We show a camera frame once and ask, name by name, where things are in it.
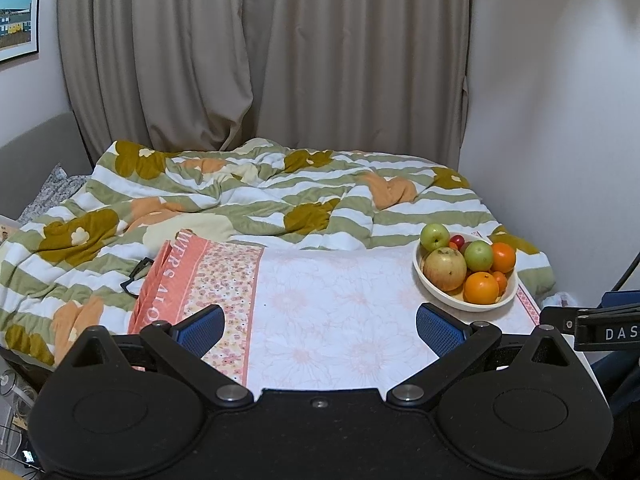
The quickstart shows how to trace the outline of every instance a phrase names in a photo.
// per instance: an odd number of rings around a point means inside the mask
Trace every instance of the curtain fold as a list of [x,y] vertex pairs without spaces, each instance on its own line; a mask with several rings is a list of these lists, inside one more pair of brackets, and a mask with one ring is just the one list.
[[458,165],[469,0],[244,0],[247,136]]
[[58,0],[63,71],[94,160],[238,142],[252,102],[241,0]]

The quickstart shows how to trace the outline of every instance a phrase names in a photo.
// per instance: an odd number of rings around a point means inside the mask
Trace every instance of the bowl of fruit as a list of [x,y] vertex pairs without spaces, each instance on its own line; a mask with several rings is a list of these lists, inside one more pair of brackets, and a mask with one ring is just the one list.
[[427,290],[441,302],[485,312],[509,303],[518,289],[515,250],[505,243],[449,232],[428,224],[420,233],[414,268]]

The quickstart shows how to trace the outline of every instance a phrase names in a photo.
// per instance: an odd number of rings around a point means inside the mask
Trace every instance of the headboard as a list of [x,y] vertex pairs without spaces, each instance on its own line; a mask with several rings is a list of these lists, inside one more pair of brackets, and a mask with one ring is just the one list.
[[0,215],[18,218],[56,164],[69,175],[93,171],[71,112],[53,117],[0,147]]

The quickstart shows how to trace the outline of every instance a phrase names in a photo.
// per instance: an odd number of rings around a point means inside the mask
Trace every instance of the green apple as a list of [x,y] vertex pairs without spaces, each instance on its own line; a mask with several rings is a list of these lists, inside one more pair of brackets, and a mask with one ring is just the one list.
[[494,264],[494,252],[491,245],[483,240],[471,242],[465,249],[466,266],[473,272],[491,269]]
[[420,232],[420,244],[431,253],[449,245],[449,230],[442,224],[428,224]]

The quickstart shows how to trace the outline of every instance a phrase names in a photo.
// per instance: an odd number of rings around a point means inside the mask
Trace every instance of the orange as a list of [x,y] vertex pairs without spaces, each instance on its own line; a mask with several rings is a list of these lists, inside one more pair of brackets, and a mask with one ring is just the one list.
[[516,266],[516,251],[513,247],[504,242],[496,242],[492,244],[491,249],[494,252],[494,264],[491,270],[499,270],[503,274],[511,272]]
[[505,289],[507,288],[507,277],[501,273],[499,270],[496,270],[493,273],[495,281],[498,282],[498,288],[500,289],[500,294],[503,294]]
[[498,299],[500,287],[488,272],[474,272],[466,279],[464,293],[468,303],[490,305]]

